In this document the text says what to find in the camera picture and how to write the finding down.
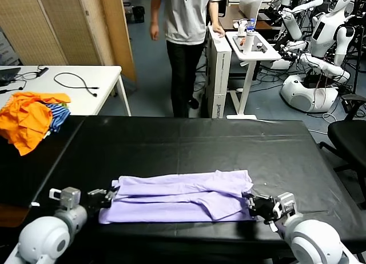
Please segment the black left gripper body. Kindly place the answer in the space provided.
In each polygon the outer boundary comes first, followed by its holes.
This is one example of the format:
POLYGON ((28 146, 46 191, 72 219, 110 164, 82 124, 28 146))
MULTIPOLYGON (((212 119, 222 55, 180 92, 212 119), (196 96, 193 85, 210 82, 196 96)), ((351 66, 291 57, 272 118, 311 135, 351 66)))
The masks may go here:
POLYGON ((107 195, 94 194, 88 195, 86 198, 87 212, 98 212, 100 209, 108 209, 112 204, 112 199, 107 195))

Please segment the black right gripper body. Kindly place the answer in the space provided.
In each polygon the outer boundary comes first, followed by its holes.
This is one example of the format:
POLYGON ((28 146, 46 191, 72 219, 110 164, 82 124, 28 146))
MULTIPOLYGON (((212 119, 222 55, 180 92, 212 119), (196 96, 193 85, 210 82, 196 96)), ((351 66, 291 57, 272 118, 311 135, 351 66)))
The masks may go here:
POLYGON ((274 221, 277 215, 273 211, 276 201, 272 196, 258 195, 254 196, 257 216, 264 218, 265 221, 274 221))

